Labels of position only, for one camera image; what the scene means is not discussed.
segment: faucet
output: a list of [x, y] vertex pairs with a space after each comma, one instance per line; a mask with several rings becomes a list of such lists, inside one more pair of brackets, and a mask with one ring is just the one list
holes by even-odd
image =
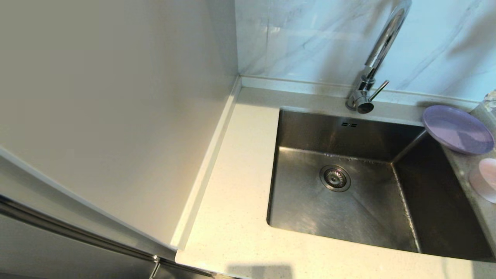
[[358, 113], [369, 113], [373, 110], [372, 100], [386, 87], [389, 80], [386, 80], [379, 88], [369, 96], [369, 90], [375, 83], [375, 73], [379, 69], [382, 61], [386, 57], [389, 48], [393, 44], [396, 35], [405, 21], [408, 10], [412, 5], [411, 0], [401, 0], [389, 16], [369, 58], [365, 62], [365, 68], [357, 77], [357, 81], [346, 101], [346, 107]]

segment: faucet handle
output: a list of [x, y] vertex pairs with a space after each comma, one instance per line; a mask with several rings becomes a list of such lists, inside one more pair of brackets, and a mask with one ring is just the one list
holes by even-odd
[[379, 88], [372, 94], [372, 96], [369, 98], [369, 102], [372, 102], [372, 100], [386, 87], [386, 85], [389, 83], [389, 80], [385, 80]]

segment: purple plate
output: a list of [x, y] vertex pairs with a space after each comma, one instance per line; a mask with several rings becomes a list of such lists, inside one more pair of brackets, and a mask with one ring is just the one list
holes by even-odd
[[431, 106], [422, 117], [427, 132], [451, 150], [478, 155], [491, 151], [495, 139], [488, 128], [470, 114], [448, 106]]

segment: stainless steel sink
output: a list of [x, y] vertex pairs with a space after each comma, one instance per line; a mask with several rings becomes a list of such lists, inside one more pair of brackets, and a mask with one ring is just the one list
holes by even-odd
[[423, 127], [281, 110], [267, 215], [286, 230], [495, 261]]

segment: sink drain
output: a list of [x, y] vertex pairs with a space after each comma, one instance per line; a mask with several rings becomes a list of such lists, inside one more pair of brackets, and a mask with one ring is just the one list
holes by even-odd
[[320, 170], [320, 180], [329, 190], [344, 192], [350, 188], [351, 179], [346, 170], [338, 165], [327, 165]]

